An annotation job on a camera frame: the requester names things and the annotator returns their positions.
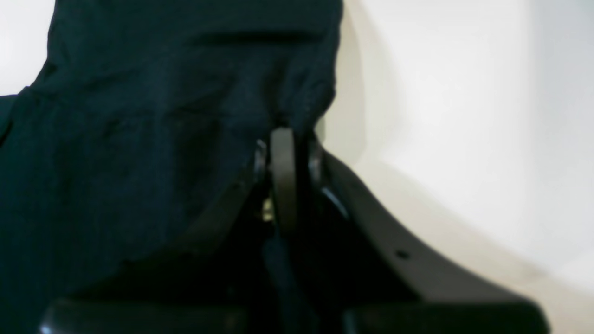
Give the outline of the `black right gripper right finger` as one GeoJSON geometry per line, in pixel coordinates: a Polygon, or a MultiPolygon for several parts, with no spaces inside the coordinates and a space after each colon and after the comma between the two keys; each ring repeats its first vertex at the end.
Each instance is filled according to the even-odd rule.
{"type": "Polygon", "coordinates": [[[325,332],[548,334],[537,303],[418,239],[313,133],[271,134],[275,216],[325,332]]]}

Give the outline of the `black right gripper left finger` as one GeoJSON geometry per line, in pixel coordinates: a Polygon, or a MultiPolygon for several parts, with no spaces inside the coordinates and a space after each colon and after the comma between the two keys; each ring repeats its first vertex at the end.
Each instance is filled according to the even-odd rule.
{"type": "Polygon", "coordinates": [[[174,241],[91,287],[53,302],[41,334],[244,334],[243,308],[184,306],[194,279],[228,237],[266,174],[267,144],[215,202],[174,241]]]}

